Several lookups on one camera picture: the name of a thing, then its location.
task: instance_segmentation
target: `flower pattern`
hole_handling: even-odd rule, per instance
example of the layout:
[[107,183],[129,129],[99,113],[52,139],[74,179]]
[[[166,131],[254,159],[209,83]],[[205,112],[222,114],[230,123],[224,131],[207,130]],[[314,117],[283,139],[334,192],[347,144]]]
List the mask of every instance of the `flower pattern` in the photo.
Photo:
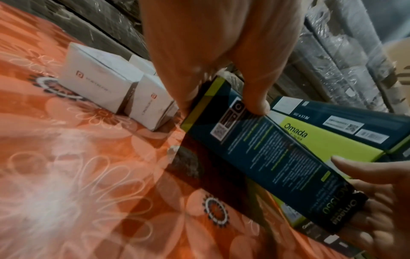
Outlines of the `flower pattern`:
[[242,206],[265,224],[205,188],[232,183],[209,178],[220,165],[180,117],[150,132],[62,87],[71,41],[0,3],[0,258],[344,259],[291,229],[254,183],[257,202]]

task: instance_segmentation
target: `orange square logo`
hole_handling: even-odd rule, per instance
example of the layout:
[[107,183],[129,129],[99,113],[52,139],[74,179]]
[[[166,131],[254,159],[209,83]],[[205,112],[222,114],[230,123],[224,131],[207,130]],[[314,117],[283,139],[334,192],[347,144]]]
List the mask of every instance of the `orange square logo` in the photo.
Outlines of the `orange square logo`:
[[83,78],[84,77],[84,74],[82,73],[82,72],[80,72],[80,71],[77,71],[77,74],[76,74],[79,78]]

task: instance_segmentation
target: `orange fabric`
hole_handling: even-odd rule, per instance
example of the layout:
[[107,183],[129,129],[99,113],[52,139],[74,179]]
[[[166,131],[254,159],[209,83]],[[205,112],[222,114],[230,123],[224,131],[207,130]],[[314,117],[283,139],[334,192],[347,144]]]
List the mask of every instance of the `orange fabric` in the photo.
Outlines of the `orange fabric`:
[[152,133],[61,87],[70,41],[0,3],[0,258],[344,258],[179,117]]

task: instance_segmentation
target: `orange tablecloth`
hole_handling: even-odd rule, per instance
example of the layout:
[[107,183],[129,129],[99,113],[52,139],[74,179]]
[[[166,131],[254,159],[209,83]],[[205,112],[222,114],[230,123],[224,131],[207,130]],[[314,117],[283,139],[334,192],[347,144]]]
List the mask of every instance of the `orange tablecloth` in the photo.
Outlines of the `orange tablecloth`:
[[152,133],[62,88],[70,41],[0,3],[0,258],[344,258],[180,118]]

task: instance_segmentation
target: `label with qr code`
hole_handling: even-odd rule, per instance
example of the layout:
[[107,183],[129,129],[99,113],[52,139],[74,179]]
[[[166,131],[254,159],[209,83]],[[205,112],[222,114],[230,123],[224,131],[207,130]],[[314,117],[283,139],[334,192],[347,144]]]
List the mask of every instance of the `label with qr code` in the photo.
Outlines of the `label with qr code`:
[[355,134],[361,127],[364,126],[363,123],[336,116],[330,116],[329,119],[323,123],[323,125],[349,134]]
[[299,212],[295,211],[294,209],[292,209],[291,207],[289,207],[286,204],[282,204],[281,209],[282,209],[283,213],[286,215],[286,218],[292,224],[303,217]]
[[211,135],[217,140],[223,141],[229,131],[233,129],[235,123],[244,111],[245,105],[241,102],[240,98],[236,98],[219,122],[212,129]]
[[359,130],[359,132],[356,133],[356,136],[362,139],[368,140],[368,141],[378,143],[378,144],[383,143],[389,138],[389,136],[387,135],[383,135],[383,134],[380,134],[374,131],[365,130],[365,129]]

